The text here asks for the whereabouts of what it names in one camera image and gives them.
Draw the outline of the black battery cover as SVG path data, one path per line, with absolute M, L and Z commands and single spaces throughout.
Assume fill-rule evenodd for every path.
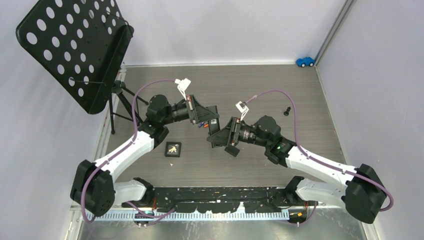
M 240 150 L 232 145 L 228 145 L 224 148 L 224 150 L 229 153 L 230 155 L 232 155 L 233 157 L 236 157 Z

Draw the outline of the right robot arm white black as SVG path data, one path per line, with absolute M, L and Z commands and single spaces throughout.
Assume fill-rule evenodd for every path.
M 264 155 L 275 165 L 305 172 L 320 181 L 295 176 L 285 187 L 291 205 L 302 201 L 322 202 L 346 210 L 352 217 L 372 224 L 379 212 L 389 210 L 393 196 L 369 165 L 354 167 L 329 160 L 305 150 L 281 135 L 281 127 L 271 116 L 263 116 L 252 125 L 232 117 L 228 124 L 207 137 L 207 141 L 238 155 L 237 144 L 244 142 L 264 147 Z

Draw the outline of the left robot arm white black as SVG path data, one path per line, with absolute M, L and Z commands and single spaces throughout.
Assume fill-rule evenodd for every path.
M 77 167 L 70 198 L 96 217 L 103 216 L 114 205 L 135 201 L 141 207 L 153 202 L 152 186 L 141 178 L 117 182 L 117 178 L 136 160 L 158 147 L 169 133 L 168 124 L 189 120 L 199 124 L 219 118 L 214 106 L 203 106 L 194 95 L 171 105 L 166 96 L 150 99 L 146 119 L 126 142 L 109 154 Z

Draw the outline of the small black square tray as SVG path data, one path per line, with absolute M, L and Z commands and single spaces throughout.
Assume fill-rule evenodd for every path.
M 164 156 L 169 158 L 179 158 L 181 156 L 181 148 L 181 142 L 167 141 L 165 144 Z

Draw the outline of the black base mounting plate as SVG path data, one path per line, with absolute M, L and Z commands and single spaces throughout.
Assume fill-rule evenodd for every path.
M 132 200 L 138 208 L 151 208 L 160 213 L 205 214 L 234 213 L 244 208 L 245 213 L 277 213 L 282 209 L 313 207 L 314 201 L 295 197 L 283 187 L 149 187 L 141 200 Z

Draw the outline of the small black knob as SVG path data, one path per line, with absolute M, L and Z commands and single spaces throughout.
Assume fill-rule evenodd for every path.
M 290 114 L 290 111 L 291 111 L 291 107 L 289 106 L 289 107 L 287 107 L 287 108 L 286 108 L 286 110 L 283 112 L 283 115 L 284 115 L 284 116 L 288 116 L 288 115 Z

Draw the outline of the blue toy car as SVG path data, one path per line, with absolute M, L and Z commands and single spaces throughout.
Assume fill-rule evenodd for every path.
M 298 67 L 301 68 L 313 67 L 316 64 L 315 60 L 312 57 L 298 58 L 295 63 Z

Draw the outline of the black perforated music stand tray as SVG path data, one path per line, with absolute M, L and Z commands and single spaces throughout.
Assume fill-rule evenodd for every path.
M 106 107 L 133 35 L 114 0 L 39 0 L 16 27 L 19 44 L 91 115 Z

